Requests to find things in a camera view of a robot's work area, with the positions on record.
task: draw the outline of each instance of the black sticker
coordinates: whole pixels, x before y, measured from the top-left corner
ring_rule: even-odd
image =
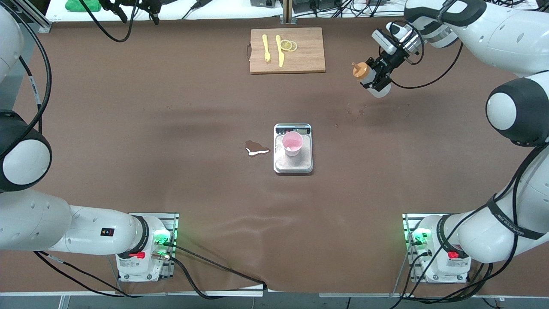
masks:
[[[114,229],[109,229],[109,228],[101,229],[101,236],[113,236],[113,235],[114,235]]]

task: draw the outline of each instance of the digital kitchen scale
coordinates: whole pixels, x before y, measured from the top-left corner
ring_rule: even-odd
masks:
[[[282,136],[294,131],[303,137],[303,147],[294,156],[286,155]],[[277,173],[310,173],[312,171],[312,130],[306,123],[279,123],[274,126],[273,169]]]

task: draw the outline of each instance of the wooden cutting board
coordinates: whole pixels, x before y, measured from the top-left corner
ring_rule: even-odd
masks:
[[[271,62],[265,62],[263,34],[267,35]],[[284,64],[278,67],[278,47],[275,36],[282,40],[294,41],[298,49],[294,52],[284,52]],[[324,41],[322,28],[278,28],[252,29],[250,36],[251,74],[289,74],[289,73],[324,73]]]

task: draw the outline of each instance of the white bottle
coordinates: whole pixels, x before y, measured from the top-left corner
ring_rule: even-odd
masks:
[[[363,85],[372,82],[374,78],[376,78],[376,71],[372,70],[369,65],[367,65],[365,62],[361,63],[352,63],[352,66],[354,67],[352,70],[352,74],[355,76],[357,80],[359,80]],[[381,89],[380,91],[375,90],[374,88],[367,88],[368,91],[376,98],[382,98],[389,93],[391,90],[391,84],[385,86],[385,88]]]

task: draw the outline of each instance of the lemon slice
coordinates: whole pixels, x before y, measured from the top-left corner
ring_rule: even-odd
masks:
[[[287,52],[292,48],[292,42],[288,40],[282,40],[280,41],[280,49]]]
[[[296,49],[298,49],[298,44],[294,41],[290,41],[292,43],[292,47],[287,50],[288,52],[295,52]]]

